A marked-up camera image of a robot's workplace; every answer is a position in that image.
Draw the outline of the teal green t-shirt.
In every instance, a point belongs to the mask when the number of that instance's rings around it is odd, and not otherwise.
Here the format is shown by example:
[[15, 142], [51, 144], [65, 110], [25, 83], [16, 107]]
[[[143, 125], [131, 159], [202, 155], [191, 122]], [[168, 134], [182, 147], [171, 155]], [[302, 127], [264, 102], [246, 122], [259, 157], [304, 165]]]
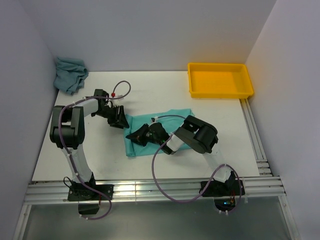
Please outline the teal green t-shirt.
[[126, 156], [153, 155], [189, 115], [194, 115], [190, 108], [136, 116], [127, 114], [125, 117], [129, 127], [124, 129]]

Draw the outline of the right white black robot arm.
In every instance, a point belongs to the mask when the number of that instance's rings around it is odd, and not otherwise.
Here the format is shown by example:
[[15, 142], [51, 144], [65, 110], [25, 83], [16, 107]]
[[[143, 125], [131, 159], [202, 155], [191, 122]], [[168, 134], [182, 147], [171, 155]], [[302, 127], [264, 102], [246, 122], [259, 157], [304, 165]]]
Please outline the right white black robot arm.
[[201, 154], [213, 169], [209, 180], [201, 183], [199, 194], [192, 199], [193, 201], [199, 197], [230, 196], [234, 202], [236, 196], [241, 198], [245, 194], [243, 181], [236, 170], [225, 163], [219, 149], [218, 130], [199, 118], [188, 115], [175, 132], [168, 134], [163, 125], [153, 117], [151, 124], [143, 124], [136, 131], [127, 134], [125, 138], [142, 147], [146, 147], [149, 143], [159, 146], [151, 160], [151, 174], [158, 190], [171, 201], [175, 202], [176, 199], [165, 193], [156, 178], [155, 160], [160, 151], [173, 155], [183, 145]]

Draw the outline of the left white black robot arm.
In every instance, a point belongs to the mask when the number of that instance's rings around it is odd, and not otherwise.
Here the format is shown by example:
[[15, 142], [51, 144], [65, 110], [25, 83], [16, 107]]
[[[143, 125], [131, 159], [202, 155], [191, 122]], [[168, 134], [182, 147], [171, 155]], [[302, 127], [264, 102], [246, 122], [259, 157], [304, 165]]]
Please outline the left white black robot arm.
[[85, 117], [105, 118], [114, 128], [128, 128], [124, 107], [115, 105], [115, 100], [123, 99], [115, 92], [108, 94], [96, 89], [93, 96], [68, 105], [56, 105], [52, 110], [49, 138], [65, 155], [72, 177], [68, 177], [68, 199], [82, 201], [112, 201], [112, 184], [98, 185], [90, 169], [83, 148], [85, 140]]

